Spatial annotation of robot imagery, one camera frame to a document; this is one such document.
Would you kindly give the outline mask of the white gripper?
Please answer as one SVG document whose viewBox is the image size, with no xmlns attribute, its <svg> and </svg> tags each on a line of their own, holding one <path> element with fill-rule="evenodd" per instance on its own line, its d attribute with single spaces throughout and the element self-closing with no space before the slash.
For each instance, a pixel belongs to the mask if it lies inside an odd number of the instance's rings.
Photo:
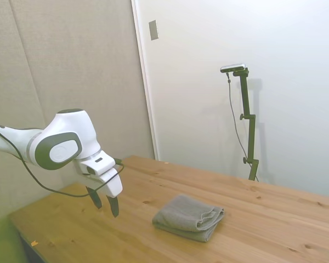
<svg viewBox="0 0 329 263">
<path fill-rule="evenodd" d="M 123 186 L 118 171 L 115 168 L 111 168 L 102 175 L 87 176 L 84 180 L 84 184 L 97 209 L 102 208 L 102 201 L 98 193 L 107 195 L 112 215 L 115 218 L 118 217 L 119 204 L 117 196 L 122 192 Z"/>
</svg>

